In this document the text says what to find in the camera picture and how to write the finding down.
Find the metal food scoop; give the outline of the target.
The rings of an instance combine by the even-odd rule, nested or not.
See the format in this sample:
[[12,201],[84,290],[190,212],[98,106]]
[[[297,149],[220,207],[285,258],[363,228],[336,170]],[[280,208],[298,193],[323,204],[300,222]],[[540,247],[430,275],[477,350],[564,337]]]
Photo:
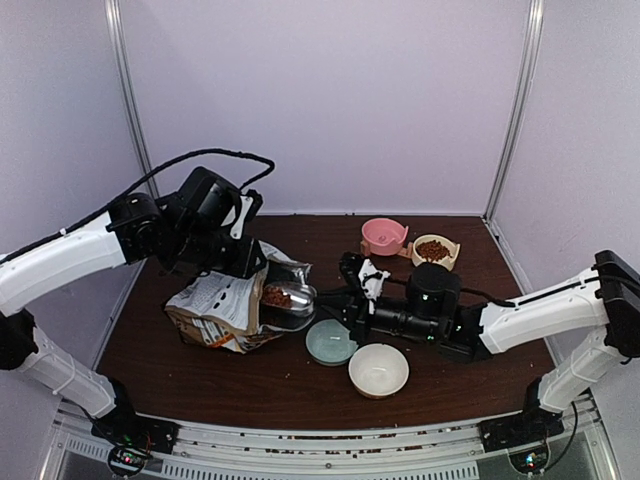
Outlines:
[[276,281],[263,287],[261,304],[279,314],[309,318],[315,313],[317,291],[308,284]]

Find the dog food bag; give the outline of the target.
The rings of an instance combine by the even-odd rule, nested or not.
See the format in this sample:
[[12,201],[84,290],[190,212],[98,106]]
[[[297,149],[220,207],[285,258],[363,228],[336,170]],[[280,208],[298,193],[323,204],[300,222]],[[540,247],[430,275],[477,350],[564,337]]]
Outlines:
[[264,289],[282,282],[301,286],[315,297],[309,283],[310,263],[294,260],[275,246],[261,242],[267,265],[249,279],[213,272],[193,281],[164,305],[164,313],[181,340],[205,348],[225,348],[246,354],[285,334],[304,329],[314,313],[296,315],[263,303]]

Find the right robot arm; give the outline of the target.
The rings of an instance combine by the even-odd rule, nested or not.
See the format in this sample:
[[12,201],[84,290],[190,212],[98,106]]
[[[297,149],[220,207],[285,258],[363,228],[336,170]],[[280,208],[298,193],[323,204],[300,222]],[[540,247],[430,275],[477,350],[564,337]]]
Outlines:
[[343,287],[321,292],[317,306],[337,314],[353,340],[371,331],[431,343],[441,355],[472,363],[521,344],[580,328],[587,338],[558,367],[533,382],[523,412],[513,419],[519,440],[535,440],[551,416],[617,364],[639,355],[639,274],[610,250],[593,266],[555,286],[510,300],[488,294],[473,306],[460,303],[466,289],[446,268],[423,263],[403,281],[404,295],[383,295],[391,274],[347,252],[340,262]]

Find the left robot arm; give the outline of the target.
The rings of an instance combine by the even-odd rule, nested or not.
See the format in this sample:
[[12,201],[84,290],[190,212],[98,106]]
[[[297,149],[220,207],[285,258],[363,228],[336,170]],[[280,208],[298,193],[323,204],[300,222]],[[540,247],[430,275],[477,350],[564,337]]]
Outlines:
[[154,200],[134,192],[87,223],[1,260],[1,367],[23,372],[76,403],[123,444],[144,433],[123,387],[53,343],[26,309],[32,301],[90,274],[154,257],[165,271],[196,276],[211,271],[248,279],[266,258],[245,234],[263,203],[204,167],[174,193]]

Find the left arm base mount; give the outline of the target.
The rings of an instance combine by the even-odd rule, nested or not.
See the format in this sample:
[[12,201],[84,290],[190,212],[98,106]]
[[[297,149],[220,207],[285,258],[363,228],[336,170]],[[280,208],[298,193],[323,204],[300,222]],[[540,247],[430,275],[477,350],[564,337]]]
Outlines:
[[109,381],[114,389],[115,408],[100,418],[86,416],[92,424],[91,433],[112,445],[107,456],[110,471],[117,478],[129,479],[142,472],[153,453],[173,451],[179,425],[139,415],[126,387],[115,379]]

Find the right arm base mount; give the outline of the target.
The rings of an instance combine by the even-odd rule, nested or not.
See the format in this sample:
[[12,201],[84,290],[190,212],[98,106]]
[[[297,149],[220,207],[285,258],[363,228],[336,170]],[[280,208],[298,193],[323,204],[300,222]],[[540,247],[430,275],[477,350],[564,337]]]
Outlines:
[[544,410],[540,406],[541,379],[526,389],[523,409],[478,424],[484,451],[510,451],[511,466],[521,474],[542,474],[552,464],[548,440],[564,432],[561,413]]

